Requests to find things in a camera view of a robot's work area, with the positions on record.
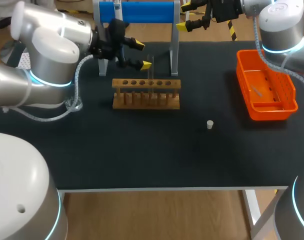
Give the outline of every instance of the white cylinder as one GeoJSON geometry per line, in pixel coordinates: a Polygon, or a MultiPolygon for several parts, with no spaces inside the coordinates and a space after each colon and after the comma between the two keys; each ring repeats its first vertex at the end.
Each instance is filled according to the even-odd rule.
{"type": "Polygon", "coordinates": [[[207,129],[212,129],[214,122],[212,120],[208,120],[206,122],[206,127],[207,129]]]}

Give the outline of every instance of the orange basket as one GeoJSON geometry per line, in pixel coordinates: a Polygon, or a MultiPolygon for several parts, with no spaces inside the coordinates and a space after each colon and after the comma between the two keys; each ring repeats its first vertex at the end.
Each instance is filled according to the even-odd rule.
{"type": "Polygon", "coordinates": [[[290,76],[271,70],[257,50],[237,52],[236,74],[253,120],[285,120],[298,110],[290,76]]]}

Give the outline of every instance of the test tube rack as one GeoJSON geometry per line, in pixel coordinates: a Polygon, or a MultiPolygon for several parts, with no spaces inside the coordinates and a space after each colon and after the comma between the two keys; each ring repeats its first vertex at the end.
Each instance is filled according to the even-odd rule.
{"type": "Polygon", "coordinates": [[[113,99],[114,109],[180,109],[178,90],[181,89],[181,81],[179,79],[114,78],[112,88],[116,89],[113,99]]]}

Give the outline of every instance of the blue foam pad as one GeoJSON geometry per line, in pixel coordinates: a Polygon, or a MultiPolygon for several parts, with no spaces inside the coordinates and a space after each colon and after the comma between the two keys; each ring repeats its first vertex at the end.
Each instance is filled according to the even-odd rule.
{"type": "MultiPolygon", "coordinates": [[[[100,21],[109,23],[114,17],[113,2],[101,1],[100,21]]],[[[172,24],[174,2],[122,2],[122,15],[126,23],[172,24]]]]}

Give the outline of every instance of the table leg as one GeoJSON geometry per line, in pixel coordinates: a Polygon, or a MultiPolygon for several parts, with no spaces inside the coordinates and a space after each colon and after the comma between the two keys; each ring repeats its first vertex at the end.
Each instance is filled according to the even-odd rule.
{"type": "Polygon", "coordinates": [[[64,200],[64,195],[66,194],[64,191],[62,190],[58,190],[58,194],[60,195],[60,198],[61,198],[61,201],[63,203],[63,200],[64,200]]]}
{"type": "Polygon", "coordinates": [[[251,227],[251,239],[263,240],[274,228],[274,210],[284,190],[279,190],[265,211],[260,213],[259,204],[255,190],[243,190],[248,221],[251,227]]]}

